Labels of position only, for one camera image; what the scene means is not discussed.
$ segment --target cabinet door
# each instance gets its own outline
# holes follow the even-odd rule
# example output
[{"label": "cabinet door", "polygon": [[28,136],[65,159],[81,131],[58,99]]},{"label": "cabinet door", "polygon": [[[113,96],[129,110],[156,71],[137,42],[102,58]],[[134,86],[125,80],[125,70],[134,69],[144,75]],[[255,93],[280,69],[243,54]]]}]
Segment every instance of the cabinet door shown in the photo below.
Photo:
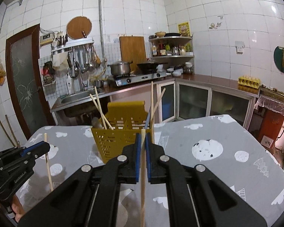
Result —
[{"label": "cabinet door", "polygon": [[160,103],[160,122],[167,122],[175,119],[175,83],[158,85],[157,95],[160,96],[163,89],[166,89]]},{"label": "cabinet door", "polygon": [[210,115],[229,114],[243,126],[249,107],[249,99],[212,91]]},{"label": "cabinet door", "polygon": [[186,120],[208,116],[209,92],[210,88],[179,84],[179,118]]}]

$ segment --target gray tablecloth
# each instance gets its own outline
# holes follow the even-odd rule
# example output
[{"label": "gray tablecloth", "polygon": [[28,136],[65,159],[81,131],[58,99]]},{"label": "gray tablecloth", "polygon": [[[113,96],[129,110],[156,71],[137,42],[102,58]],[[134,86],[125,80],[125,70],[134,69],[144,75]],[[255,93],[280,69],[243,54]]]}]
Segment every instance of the gray tablecloth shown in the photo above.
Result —
[{"label": "gray tablecloth", "polygon": [[[47,126],[26,143],[29,147],[48,134],[54,187],[83,164],[103,165],[88,126]],[[204,164],[271,226],[284,211],[284,172],[241,125],[228,115],[155,125],[155,141],[181,164]],[[34,175],[17,192],[25,210],[49,194],[45,159],[36,160]],[[169,226],[165,185],[146,188],[146,226]],[[121,185],[118,227],[140,224],[140,184]]]}]

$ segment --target green round board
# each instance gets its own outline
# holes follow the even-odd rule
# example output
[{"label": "green round board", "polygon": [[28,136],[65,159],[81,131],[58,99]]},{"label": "green round board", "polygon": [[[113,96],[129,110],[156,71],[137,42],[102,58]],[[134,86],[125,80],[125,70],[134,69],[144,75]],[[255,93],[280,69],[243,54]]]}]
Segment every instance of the green round board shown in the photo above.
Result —
[{"label": "green round board", "polygon": [[276,47],[273,53],[273,59],[279,71],[284,73],[284,66],[282,65],[282,57],[283,57],[282,51],[283,51],[282,49],[280,49],[279,47]]}]

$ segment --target white bottle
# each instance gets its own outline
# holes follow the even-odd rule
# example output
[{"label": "white bottle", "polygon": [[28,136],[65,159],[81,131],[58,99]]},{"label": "white bottle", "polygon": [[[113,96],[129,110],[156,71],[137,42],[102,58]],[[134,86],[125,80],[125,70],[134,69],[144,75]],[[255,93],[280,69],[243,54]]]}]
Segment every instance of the white bottle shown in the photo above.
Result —
[{"label": "white bottle", "polygon": [[67,88],[68,88],[68,93],[70,95],[75,94],[75,85],[73,83],[73,78],[71,78],[68,73],[67,73],[66,84],[67,84]]}]

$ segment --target metal screw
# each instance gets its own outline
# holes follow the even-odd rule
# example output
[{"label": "metal screw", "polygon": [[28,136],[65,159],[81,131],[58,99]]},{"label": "metal screw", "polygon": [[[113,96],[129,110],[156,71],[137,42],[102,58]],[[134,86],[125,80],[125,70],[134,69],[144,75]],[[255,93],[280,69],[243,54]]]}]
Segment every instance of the metal screw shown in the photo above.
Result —
[{"label": "metal screw", "polygon": [[160,160],[163,161],[163,162],[167,162],[167,161],[169,161],[169,157],[167,155],[161,155]]},{"label": "metal screw", "polygon": [[125,155],[119,155],[117,160],[120,162],[124,162],[125,160],[127,160],[127,157]]},{"label": "metal screw", "polygon": [[83,166],[81,166],[81,170],[83,172],[87,173],[91,170],[91,166],[90,165],[83,165]]},{"label": "metal screw", "polygon": [[203,171],[205,171],[205,166],[203,166],[203,165],[197,165],[196,166],[196,170],[198,171],[198,172],[203,172]]}]

